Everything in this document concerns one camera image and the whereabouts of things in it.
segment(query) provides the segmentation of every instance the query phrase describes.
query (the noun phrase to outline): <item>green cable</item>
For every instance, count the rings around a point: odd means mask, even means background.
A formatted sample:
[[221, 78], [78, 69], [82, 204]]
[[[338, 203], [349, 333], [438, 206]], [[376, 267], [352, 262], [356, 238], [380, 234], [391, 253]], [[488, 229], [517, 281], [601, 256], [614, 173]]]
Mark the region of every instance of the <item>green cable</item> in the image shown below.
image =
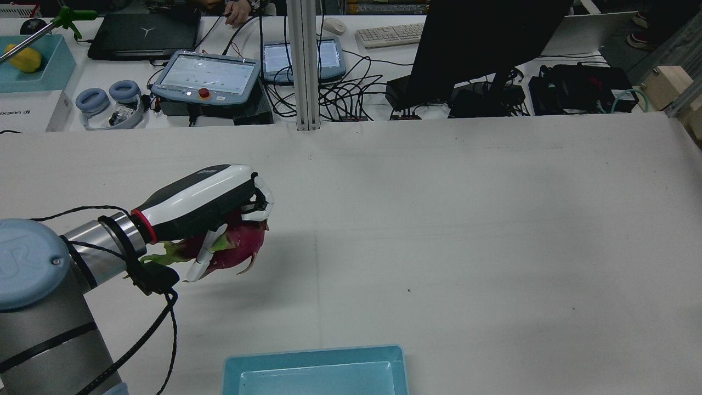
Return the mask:
[[621, 98], [621, 96], [624, 96], [625, 94], [627, 94], [627, 93], [629, 93], [629, 92], [636, 92], [636, 93], [638, 93], [639, 95], [644, 96], [644, 102], [646, 103], [646, 108], [644, 109], [644, 112], [648, 112], [648, 111], [649, 111], [649, 97], [646, 96], [646, 94], [643, 93], [642, 91], [640, 91], [639, 89], [627, 89], [627, 90], [625, 90], [625, 91], [622, 91], [622, 92], [621, 92], [619, 95], [617, 95], [617, 97], [614, 99], [614, 103], [612, 103], [612, 109], [609, 111], [610, 114], [614, 112], [614, 108], [616, 107], [617, 102], [619, 102], [619, 99]]

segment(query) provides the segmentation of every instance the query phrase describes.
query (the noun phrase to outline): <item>laptop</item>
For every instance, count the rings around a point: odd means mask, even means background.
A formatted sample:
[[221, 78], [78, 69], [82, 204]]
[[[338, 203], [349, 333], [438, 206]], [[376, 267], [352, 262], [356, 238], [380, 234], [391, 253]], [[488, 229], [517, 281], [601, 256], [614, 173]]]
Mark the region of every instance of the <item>laptop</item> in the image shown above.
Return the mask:
[[622, 26], [631, 23], [636, 11], [591, 15], [568, 15], [546, 44], [542, 55], [573, 55], [600, 49]]
[[108, 14], [88, 49], [96, 60], [169, 59], [180, 49], [193, 50], [199, 13]]

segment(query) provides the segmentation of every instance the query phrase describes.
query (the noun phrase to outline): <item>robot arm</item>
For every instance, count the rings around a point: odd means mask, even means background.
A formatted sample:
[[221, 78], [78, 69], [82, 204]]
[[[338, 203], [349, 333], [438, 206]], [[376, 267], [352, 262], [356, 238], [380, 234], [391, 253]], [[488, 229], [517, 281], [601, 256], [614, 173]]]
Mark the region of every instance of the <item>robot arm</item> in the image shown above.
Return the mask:
[[[250, 166], [222, 164], [158, 190], [130, 214], [88, 222], [63, 240], [34, 221], [0, 221], [0, 338], [10, 339], [0, 347], [0, 393], [77, 393], [112, 365], [84, 293], [125, 268], [147, 294], [170, 288], [178, 282], [175, 271], [137, 263], [147, 243], [223, 231], [225, 214], [234, 209], [242, 219], [263, 221], [272, 206], [271, 192]], [[106, 250], [132, 258], [138, 274], [144, 271], [155, 283], [141, 283]], [[163, 271], [170, 277], [164, 280]], [[115, 373], [90, 394], [126, 395], [126, 385]]]

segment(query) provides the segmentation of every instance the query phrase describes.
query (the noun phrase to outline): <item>mango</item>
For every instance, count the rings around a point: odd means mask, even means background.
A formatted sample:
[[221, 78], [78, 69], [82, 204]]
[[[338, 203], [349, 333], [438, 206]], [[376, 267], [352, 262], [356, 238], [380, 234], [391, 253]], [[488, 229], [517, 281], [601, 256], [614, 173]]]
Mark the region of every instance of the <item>mango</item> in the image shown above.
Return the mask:
[[[14, 47], [15, 44], [8, 44], [4, 52], [10, 51]], [[41, 54], [36, 49], [27, 47], [8, 59], [8, 62], [22, 72], [35, 72], [41, 66]]]

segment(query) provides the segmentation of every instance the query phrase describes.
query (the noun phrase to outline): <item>computer mouse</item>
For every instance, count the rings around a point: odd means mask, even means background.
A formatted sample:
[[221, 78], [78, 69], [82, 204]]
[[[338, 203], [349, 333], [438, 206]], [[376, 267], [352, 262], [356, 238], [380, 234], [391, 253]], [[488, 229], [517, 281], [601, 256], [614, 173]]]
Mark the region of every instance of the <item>computer mouse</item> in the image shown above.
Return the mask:
[[46, 26], [47, 23], [43, 19], [32, 18], [27, 19], [20, 27], [20, 34], [34, 34]]
[[342, 35], [346, 33], [346, 24], [336, 18], [325, 18], [322, 29], [330, 33]]

